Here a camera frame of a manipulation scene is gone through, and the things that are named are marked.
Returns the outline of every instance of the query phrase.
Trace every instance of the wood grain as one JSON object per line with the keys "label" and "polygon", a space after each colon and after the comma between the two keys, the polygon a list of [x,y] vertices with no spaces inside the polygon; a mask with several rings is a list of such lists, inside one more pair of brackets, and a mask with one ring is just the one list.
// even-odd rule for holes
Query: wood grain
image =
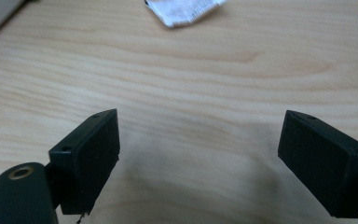
{"label": "wood grain", "polygon": [[169,30],[142,1],[42,0],[0,30],[0,174],[110,108],[120,162],[84,223],[358,223],[277,158],[286,109],[358,139],[358,1],[232,0]]}

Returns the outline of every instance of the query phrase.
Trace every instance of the light wood surface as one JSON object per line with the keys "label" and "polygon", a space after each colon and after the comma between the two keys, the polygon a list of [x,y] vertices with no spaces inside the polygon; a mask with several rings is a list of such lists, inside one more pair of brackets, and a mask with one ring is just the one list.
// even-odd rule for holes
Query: light wood surface
{"label": "light wood surface", "polygon": [[277,158],[286,109],[358,139],[358,0],[231,0],[177,30],[141,0],[41,0],[0,30],[0,174],[110,108],[120,161],[82,223],[358,223]]}

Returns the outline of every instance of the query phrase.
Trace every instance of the black plastic part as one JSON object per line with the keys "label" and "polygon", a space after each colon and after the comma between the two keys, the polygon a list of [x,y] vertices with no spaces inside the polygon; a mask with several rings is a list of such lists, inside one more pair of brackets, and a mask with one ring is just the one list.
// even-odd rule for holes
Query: black plastic part
{"label": "black plastic part", "polygon": [[[117,111],[95,114],[49,151],[47,166],[54,204],[66,215],[90,213],[118,161]],[[52,180],[53,175],[61,178]]]}
{"label": "black plastic part", "polygon": [[42,164],[24,163],[0,175],[2,223],[58,223]]}
{"label": "black plastic part", "polygon": [[287,111],[278,154],[331,216],[358,218],[358,141]]}

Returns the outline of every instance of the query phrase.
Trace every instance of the wooden table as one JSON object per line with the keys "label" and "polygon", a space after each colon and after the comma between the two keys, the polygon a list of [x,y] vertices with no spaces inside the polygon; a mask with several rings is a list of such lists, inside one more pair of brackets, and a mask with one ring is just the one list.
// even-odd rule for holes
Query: wooden table
{"label": "wooden table", "polygon": [[358,139],[358,1],[231,0],[170,30],[141,0],[42,0],[0,30],[0,174],[110,108],[120,161],[82,223],[358,223],[277,158],[287,109]]}

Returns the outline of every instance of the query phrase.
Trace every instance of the white paper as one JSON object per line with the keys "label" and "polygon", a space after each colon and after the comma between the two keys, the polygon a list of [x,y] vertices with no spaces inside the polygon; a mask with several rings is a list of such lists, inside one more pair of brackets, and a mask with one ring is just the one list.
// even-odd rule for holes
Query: white paper
{"label": "white paper", "polygon": [[145,0],[168,27],[188,25],[206,15],[227,0]]}

